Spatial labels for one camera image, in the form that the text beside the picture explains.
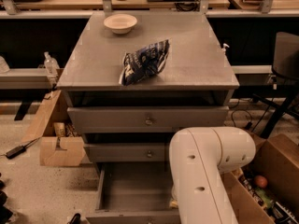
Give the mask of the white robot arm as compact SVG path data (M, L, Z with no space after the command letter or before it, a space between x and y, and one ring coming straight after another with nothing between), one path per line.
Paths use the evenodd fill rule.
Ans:
M178 131L169 161L181 224L238 224L221 174L250 163L252 137L236 127L199 127Z

